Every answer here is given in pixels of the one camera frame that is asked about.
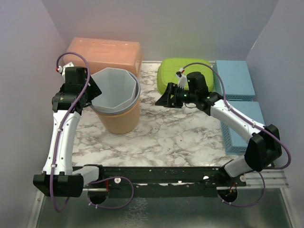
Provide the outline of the small blue perforated basket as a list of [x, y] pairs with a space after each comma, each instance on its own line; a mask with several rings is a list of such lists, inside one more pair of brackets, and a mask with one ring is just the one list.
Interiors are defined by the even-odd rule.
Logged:
[[[263, 115], [258, 102], [254, 101], [228, 101], [233, 108], [242, 112], [247, 118], [251, 118], [259, 123], [264, 124]], [[247, 149], [247, 143], [234, 130], [229, 128], [225, 123], [220, 122], [221, 131], [224, 141], [224, 150], [229, 155], [243, 155]]]

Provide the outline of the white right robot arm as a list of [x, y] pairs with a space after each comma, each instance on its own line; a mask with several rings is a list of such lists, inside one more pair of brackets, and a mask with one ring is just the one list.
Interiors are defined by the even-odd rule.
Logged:
[[[262, 171], [282, 155], [277, 127], [255, 122], [225, 103], [223, 96], [209, 91], [202, 73], [192, 72], [185, 76], [178, 72], [177, 77], [180, 82], [168, 83], [165, 92], [155, 103], [156, 106], [182, 108], [184, 104], [195, 104], [200, 111], [232, 128], [247, 143], [244, 155], [219, 169], [218, 180], [222, 185], [230, 185], [240, 174]], [[188, 82], [187, 90], [181, 85], [183, 80]]]

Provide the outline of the green plastic tray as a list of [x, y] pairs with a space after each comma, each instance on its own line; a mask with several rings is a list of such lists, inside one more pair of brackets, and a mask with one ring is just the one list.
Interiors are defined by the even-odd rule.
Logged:
[[[163, 60], [157, 73], [157, 88], [159, 93], [161, 95], [164, 93], [168, 83], [173, 82], [177, 84], [179, 80], [175, 75], [176, 72], [185, 65], [193, 62], [201, 62], [210, 66], [208, 61], [197, 58], [167, 58]], [[203, 65], [192, 65], [185, 69], [184, 74], [187, 75], [191, 72], [201, 72], [205, 77], [209, 91], [214, 91], [214, 79], [211, 69]]]

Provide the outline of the orange round bin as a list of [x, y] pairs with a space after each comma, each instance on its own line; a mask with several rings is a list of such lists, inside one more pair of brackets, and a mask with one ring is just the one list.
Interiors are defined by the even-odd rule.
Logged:
[[140, 119], [140, 99], [129, 110], [120, 114], [102, 114], [94, 110], [105, 128], [114, 134], [131, 132]]

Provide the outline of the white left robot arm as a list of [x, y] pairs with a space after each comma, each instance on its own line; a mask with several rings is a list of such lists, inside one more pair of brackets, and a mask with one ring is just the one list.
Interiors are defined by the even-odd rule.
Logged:
[[62, 75], [65, 82], [52, 98], [54, 125], [49, 154], [33, 184], [48, 197], [79, 197], [85, 185], [98, 188], [105, 181], [97, 165], [85, 165], [78, 170], [72, 165], [74, 139], [83, 108], [102, 92], [87, 77], [87, 68], [69, 66]]

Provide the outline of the large blue perforated basket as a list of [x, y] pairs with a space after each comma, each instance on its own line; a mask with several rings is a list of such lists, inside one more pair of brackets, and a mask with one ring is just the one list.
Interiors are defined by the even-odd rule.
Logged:
[[223, 94], [230, 101], [253, 101], [255, 91], [251, 81], [246, 61], [217, 60], [213, 65], [223, 81], [221, 86], [219, 78], [214, 74], [214, 91]]

